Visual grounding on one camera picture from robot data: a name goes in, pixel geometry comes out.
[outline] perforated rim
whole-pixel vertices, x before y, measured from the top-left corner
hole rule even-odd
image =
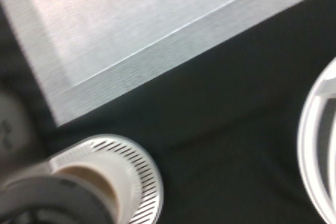
[[[164,202],[163,179],[151,155],[133,140],[116,135],[100,135],[86,139],[50,159],[52,169],[58,170],[85,156],[103,151],[124,156],[134,165],[142,179],[142,204],[130,224],[155,224]]]

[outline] white cup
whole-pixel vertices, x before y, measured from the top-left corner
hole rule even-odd
[[[86,180],[104,193],[118,224],[127,224],[142,203],[142,181],[136,167],[125,157],[98,152],[61,167],[55,174],[73,175]]]

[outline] cup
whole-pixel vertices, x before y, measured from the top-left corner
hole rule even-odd
[[[97,152],[55,171],[71,175],[100,189],[118,224],[127,224],[142,203],[142,180],[134,165],[125,157]]]

